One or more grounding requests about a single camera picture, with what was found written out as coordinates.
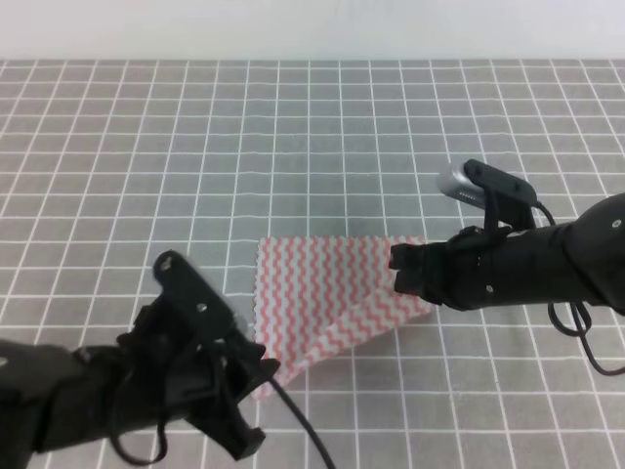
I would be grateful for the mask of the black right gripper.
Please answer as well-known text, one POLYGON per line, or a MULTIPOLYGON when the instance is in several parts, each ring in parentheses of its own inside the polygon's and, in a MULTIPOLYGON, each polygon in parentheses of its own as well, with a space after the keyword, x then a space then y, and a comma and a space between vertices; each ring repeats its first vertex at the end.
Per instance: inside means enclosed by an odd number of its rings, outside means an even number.
POLYGON ((454 289, 472 279, 479 257, 500 246, 511 233, 510 227, 490 231, 470 226, 445 242, 392 245, 389 268, 399 270, 395 292, 463 309, 463 294, 454 289))

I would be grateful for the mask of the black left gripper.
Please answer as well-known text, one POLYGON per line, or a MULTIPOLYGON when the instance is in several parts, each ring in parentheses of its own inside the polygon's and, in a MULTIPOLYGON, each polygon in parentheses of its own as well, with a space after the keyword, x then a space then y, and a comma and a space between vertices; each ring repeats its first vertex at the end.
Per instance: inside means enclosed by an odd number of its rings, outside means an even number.
POLYGON ((132 381, 149 391, 165 423, 179 413, 233 460, 255 454, 266 435, 243 418, 239 404, 260 399, 280 368, 266 348, 247 341, 202 346, 160 294, 141 308, 117 343, 132 359, 132 381))

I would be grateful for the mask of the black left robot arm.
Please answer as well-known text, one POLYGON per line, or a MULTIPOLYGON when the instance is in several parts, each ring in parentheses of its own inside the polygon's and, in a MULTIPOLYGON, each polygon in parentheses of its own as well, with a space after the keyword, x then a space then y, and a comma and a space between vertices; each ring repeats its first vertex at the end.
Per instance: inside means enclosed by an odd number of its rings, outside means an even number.
POLYGON ((279 368, 239 330, 208 348, 165 301, 142 307, 114 346, 74 351, 1 342, 1 465, 24 468, 35 453, 107 439, 125 462, 146 466, 121 445, 123 434, 153 427, 161 461, 167 424, 185 420, 235 460, 254 454, 265 433, 240 402, 279 368))

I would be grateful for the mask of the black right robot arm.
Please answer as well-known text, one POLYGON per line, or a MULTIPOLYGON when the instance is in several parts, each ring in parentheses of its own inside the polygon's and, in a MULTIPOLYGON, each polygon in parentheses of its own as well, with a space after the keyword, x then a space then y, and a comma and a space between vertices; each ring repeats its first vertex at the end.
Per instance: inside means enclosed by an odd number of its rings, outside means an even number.
POLYGON ((624 311, 624 196, 577 220, 515 232, 468 227, 446 242, 396 244, 395 290, 458 311, 586 302, 624 311))

